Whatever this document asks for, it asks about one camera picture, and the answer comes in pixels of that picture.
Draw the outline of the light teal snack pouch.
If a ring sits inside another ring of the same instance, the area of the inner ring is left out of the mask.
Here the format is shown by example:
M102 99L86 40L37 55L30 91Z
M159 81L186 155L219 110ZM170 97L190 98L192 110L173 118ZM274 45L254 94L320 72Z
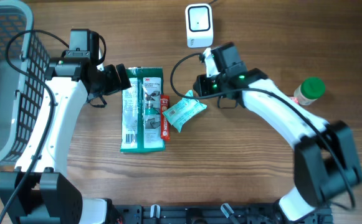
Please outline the light teal snack pouch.
M186 122L206 108L207 106L199 100L182 98L175 105L164 111L163 114L168 122L180 133Z

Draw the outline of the large green 3M package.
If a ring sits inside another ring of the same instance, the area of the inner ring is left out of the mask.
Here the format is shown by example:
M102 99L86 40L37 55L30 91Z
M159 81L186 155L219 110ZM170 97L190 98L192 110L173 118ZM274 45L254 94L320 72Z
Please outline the large green 3M package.
M161 67L126 69L131 87L122 91L122 153L150 153L165 150L161 138L160 99L163 94Z

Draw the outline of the red chocolate bar packet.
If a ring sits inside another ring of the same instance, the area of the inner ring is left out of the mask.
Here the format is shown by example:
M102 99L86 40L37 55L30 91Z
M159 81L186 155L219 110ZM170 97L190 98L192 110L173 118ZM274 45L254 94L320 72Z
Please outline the red chocolate bar packet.
M161 139L164 141L170 140L169 135L169 124L168 120L164 115L164 112L169 108L169 96L160 96L160 113L161 113Z

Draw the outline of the yogurt bottle red label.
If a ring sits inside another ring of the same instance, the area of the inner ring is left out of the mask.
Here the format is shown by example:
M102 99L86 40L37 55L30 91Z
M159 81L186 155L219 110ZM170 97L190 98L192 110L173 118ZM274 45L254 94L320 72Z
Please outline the yogurt bottle red label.
M310 77L302 82L302 84L294 91L293 96L298 103L303 106L312 104L321 98L326 90L324 82L318 77Z

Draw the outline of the red yogurt label sleeve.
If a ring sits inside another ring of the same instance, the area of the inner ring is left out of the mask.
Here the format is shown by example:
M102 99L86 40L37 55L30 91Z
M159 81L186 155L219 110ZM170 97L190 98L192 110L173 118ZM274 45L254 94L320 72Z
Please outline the red yogurt label sleeve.
M290 99L291 99L294 103L298 104L298 99L297 99L296 97L291 96Z

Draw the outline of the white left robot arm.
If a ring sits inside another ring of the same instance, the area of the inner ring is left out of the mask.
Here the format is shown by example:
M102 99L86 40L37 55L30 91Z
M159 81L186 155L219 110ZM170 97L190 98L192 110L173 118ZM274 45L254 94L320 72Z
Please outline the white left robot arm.
M67 157L83 105L128 89L125 67L104 65L104 38L72 29L60 57L51 58L34 130L11 172L0 173L2 217L13 223L121 223L108 198L85 198L67 179Z

